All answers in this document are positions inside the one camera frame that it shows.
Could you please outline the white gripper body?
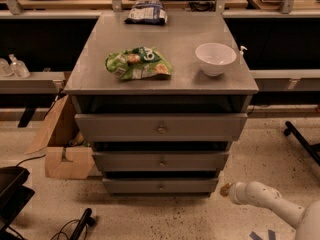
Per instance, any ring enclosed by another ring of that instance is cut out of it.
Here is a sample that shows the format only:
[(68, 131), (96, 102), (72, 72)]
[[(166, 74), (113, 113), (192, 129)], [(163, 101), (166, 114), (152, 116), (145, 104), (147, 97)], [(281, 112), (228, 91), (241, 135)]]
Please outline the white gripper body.
[(242, 182), (232, 183), (229, 189), (229, 199), (234, 204), (247, 204), (246, 184)]

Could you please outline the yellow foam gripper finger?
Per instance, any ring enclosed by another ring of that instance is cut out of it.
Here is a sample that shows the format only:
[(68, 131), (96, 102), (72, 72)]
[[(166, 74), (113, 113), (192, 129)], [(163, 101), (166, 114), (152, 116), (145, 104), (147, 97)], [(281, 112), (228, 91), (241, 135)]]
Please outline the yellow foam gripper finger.
[(227, 197), (229, 195), (232, 184), (227, 183), (220, 188), (220, 195), (223, 197)]

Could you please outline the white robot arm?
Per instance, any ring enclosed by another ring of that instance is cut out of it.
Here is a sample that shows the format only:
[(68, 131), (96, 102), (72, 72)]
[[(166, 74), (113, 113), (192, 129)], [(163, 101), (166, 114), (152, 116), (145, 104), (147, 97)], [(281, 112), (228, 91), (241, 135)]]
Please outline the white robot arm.
[(281, 193), (261, 182), (227, 183), (220, 194), (236, 205), (265, 208), (295, 229), (295, 240), (320, 240), (320, 201), (307, 207), (284, 199)]

